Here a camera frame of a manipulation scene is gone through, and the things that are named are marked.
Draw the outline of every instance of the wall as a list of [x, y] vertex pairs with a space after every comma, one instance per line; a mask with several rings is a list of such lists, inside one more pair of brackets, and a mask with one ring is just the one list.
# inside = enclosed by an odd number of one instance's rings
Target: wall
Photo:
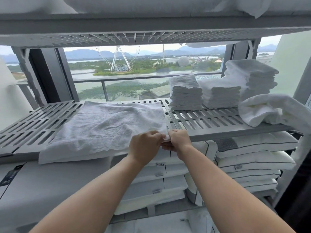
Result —
[[0, 57], [0, 130], [26, 116], [33, 110], [16, 80]]
[[279, 70], [270, 93], [293, 96], [311, 56], [311, 31], [283, 35], [268, 65]]

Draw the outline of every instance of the dome structure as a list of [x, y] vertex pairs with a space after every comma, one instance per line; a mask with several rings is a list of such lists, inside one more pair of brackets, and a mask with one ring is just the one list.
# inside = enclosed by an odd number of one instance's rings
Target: dome structure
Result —
[[178, 59], [178, 64], [180, 67], [185, 67], [189, 65], [189, 58], [183, 55]]

